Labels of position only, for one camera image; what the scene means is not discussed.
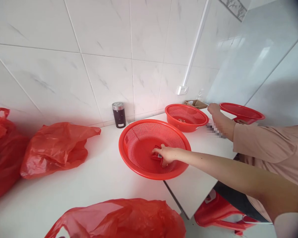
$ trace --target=red bowl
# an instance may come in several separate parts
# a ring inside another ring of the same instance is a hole
[[[167,121],[182,132],[193,132],[209,122],[208,116],[195,107],[184,104],[166,106]]]
[[[162,168],[160,161],[152,158],[151,151],[161,144],[191,151],[189,141],[177,128],[163,121],[145,119],[123,130],[119,152],[126,165],[143,177],[167,180],[179,176],[188,167],[186,163],[175,160]]]
[[[234,121],[244,120],[248,124],[252,124],[258,120],[265,119],[264,114],[261,114],[260,112],[255,111],[254,109],[251,109],[249,107],[241,106],[234,103],[228,103],[228,102],[220,103],[220,108],[223,111],[226,111],[235,115],[236,118],[234,118]]]

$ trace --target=cardboard box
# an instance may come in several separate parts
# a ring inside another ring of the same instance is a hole
[[[188,101],[184,101],[184,104],[185,105],[192,106],[192,107],[195,107],[195,108],[197,108],[199,110],[208,107],[207,104],[205,104],[204,102],[201,102],[199,100],[188,100]]]

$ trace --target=wall socket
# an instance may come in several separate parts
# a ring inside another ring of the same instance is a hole
[[[188,88],[189,88],[188,86],[179,86],[177,95],[186,94],[188,92]]]

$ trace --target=red plastic bag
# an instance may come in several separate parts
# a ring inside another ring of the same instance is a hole
[[[21,178],[20,167],[29,138],[17,131],[13,122],[7,119],[10,110],[0,108],[0,197]]]
[[[78,126],[69,122],[43,126],[30,140],[21,166],[21,176],[34,179],[78,167],[88,155],[84,147],[87,139],[100,133],[98,127]]]
[[[54,224],[45,238],[55,238],[61,227],[70,237],[184,238],[180,215],[165,201],[116,199],[72,208]]]

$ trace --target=hand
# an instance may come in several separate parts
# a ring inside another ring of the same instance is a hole
[[[235,122],[237,122],[238,124],[242,124],[242,125],[248,125],[248,123],[244,120],[238,119]]]
[[[208,111],[209,113],[211,113],[211,115],[213,115],[214,113],[220,112],[221,108],[218,104],[211,103],[210,105],[208,105]]]
[[[179,160],[183,158],[186,150],[180,148],[167,147],[164,144],[161,144],[161,149],[154,148],[152,153],[161,154],[163,161],[162,167],[165,168],[168,164],[172,163],[174,160]]]

